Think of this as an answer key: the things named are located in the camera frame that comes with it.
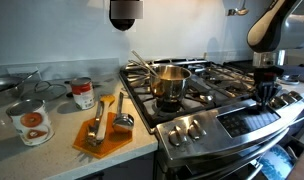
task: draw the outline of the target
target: food can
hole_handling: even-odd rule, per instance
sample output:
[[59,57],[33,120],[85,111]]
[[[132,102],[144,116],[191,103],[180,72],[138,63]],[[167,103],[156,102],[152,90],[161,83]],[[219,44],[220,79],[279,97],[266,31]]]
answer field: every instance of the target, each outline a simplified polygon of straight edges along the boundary
[[77,108],[84,110],[94,106],[94,92],[90,78],[75,78],[70,82],[70,85]]
[[51,139],[54,131],[45,103],[38,99],[28,99],[14,104],[6,110],[25,145],[35,146]]

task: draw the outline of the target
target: stainless steel stove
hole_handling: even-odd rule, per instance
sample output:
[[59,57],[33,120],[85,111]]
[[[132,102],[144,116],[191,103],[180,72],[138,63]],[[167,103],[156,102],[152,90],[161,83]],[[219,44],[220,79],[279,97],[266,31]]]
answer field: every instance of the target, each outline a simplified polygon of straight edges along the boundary
[[[204,59],[148,63],[177,65],[192,72],[184,99],[169,104],[153,98],[146,70],[134,64],[120,70],[121,80],[146,128],[159,140],[156,164],[162,175],[157,175],[157,179],[175,179],[184,167],[189,167],[188,177],[193,179],[217,174],[218,169],[232,171],[231,167],[236,168],[235,163],[241,161],[247,164],[277,143],[304,109],[303,102],[296,102],[282,109],[268,107],[258,111],[251,99],[255,90],[253,74],[230,66]],[[212,170],[191,170],[195,165],[199,169],[209,164]]]

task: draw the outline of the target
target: stainless steel pot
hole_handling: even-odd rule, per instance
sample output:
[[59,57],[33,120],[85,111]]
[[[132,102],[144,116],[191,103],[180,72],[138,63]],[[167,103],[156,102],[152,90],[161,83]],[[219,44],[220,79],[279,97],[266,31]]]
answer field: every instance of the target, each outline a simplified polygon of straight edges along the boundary
[[153,69],[159,75],[156,77],[150,74],[150,88],[153,96],[165,102],[181,101],[191,72],[173,65],[154,66]]
[[24,90],[23,79],[19,77],[0,78],[0,106],[17,100]]

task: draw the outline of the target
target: cutting board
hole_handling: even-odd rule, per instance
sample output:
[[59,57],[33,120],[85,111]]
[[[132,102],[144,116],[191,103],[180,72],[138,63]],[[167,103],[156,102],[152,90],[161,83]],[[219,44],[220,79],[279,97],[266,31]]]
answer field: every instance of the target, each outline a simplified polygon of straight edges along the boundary
[[131,142],[132,132],[129,133],[114,132],[112,123],[115,116],[116,116],[115,113],[112,112],[108,113],[105,138],[103,142],[96,147],[93,147],[86,142],[87,127],[88,125],[93,125],[95,119],[90,119],[83,122],[80,131],[73,143],[73,148],[100,159],[112,153],[113,151],[117,150],[118,148]]

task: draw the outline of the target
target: kitchen countertop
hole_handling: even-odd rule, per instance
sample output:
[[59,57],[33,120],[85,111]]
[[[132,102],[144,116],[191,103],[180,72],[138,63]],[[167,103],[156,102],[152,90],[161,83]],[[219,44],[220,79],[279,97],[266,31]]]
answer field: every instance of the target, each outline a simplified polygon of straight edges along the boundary
[[[94,90],[96,94],[114,94],[116,100],[109,111],[116,112],[119,92],[123,87],[118,75],[105,75],[92,80],[104,81],[112,76],[112,82],[103,83],[104,86]],[[51,81],[52,84],[63,82]],[[32,87],[33,84],[25,84],[26,90]],[[0,179],[76,179],[157,150],[157,139],[148,133],[131,99],[126,91],[123,92],[122,112],[131,114],[135,119],[133,140],[102,159],[72,148],[82,123],[95,117],[97,105],[89,110],[78,110],[73,98],[65,95],[46,103],[55,134],[49,141],[34,147],[24,145],[16,133],[5,113],[10,105],[0,107]]]

